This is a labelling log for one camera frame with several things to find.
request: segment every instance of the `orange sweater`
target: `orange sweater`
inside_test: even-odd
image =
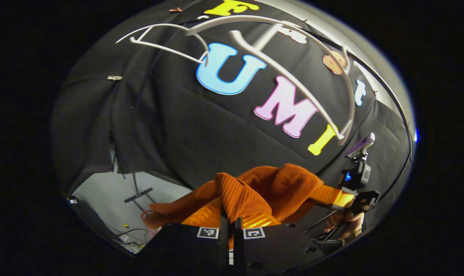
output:
[[[230,223],[245,215],[272,215],[282,223],[296,222],[315,204],[309,198],[323,181],[306,169],[285,164],[282,168],[260,166],[235,178],[217,173],[214,181],[173,203],[150,204],[152,213],[144,218],[149,228],[167,222],[181,223],[194,212],[220,198]]]

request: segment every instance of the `blue led light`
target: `blue led light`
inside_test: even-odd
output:
[[[351,180],[351,176],[349,175],[349,172],[346,174],[346,177],[344,177],[344,181]]]

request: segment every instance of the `sticker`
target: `sticker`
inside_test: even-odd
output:
[[[288,22],[288,21],[282,20],[281,22],[284,22],[284,23],[287,23],[288,25],[300,28],[300,26],[298,26],[297,24],[293,24],[293,23]],[[291,39],[295,40],[298,43],[302,43],[302,44],[307,43],[307,36],[297,32],[295,30],[290,30],[288,28],[281,27],[281,28],[279,28],[278,31],[280,33],[282,33],[283,35],[288,35],[289,37],[291,37]]]
[[[209,45],[210,52],[208,53],[208,66],[201,63],[196,71],[196,77],[200,84],[207,89],[222,95],[238,94],[249,85],[256,72],[264,69],[266,64],[264,61],[246,54],[242,57],[245,64],[239,72],[239,75],[233,82],[224,82],[218,77],[218,72],[230,56],[237,55],[237,50],[221,43],[211,43]]]
[[[327,129],[324,131],[322,136],[312,145],[308,146],[308,151],[310,151],[313,155],[319,155],[321,154],[321,150],[325,147],[325,145],[328,143],[328,141],[331,140],[332,137],[336,136],[336,133],[332,129],[330,125],[327,125]]]
[[[208,227],[200,227],[198,231],[198,238],[203,239],[218,239],[218,231],[219,228],[208,228]]]
[[[235,0],[223,0],[223,3],[218,5],[216,8],[207,10],[204,13],[228,16],[231,14],[229,12],[230,10],[233,10],[234,13],[241,13],[246,11],[248,8],[251,10],[258,10],[259,6]]]
[[[244,231],[244,240],[260,239],[260,238],[266,237],[262,227],[244,229],[243,231]]]
[[[259,118],[269,121],[274,117],[272,111],[277,106],[274,124],[282,124],[293,117],[283,125],[283,131],[293,138],[299,138],[307,122],[319,110],[309,99],[295,103],[296,87],[286,77],[277,76],[276,82],[276,88],[269,99],[263,106],[254,108],[253,112]]]
[[[346,66],[347,64],[346,59],[341,54],[339,54],[336,51],[330,51],[330,53],[335,59],[337,59],[339,64],[341,64],[343,67]],[[335,73],[337,75],[340,75],[343,73],[343,70],[339,68],[339,66],[330,56],[328,55],[323,56],[322,62],[324,63],[325,66],[327,66],[327,68],[329,68],[329,70],[332,71],[332,73]]]
[[[365,84],[357,80],[356,83],[358,84],[358,87],[356,88],[356,92],[354,93],[354,101],[356,102],[356,105],[359,107],[363,104],[361,101],[361,97],[366,95],[366,90],[365,90]]]

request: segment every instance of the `letter u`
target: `letter u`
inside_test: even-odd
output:
[[[211,43],[209,49],[208,66],[201,63],[196,71],[196,77],[200,84],[218,94],[235,95],[244,91],[256,72],[266,67],[264,61],[246,54],[242,57],[246,64],[235,77],[235,80],[224,82],[218,77],[218,72],[230,56],[237,55],[237,50],[221,43]]]

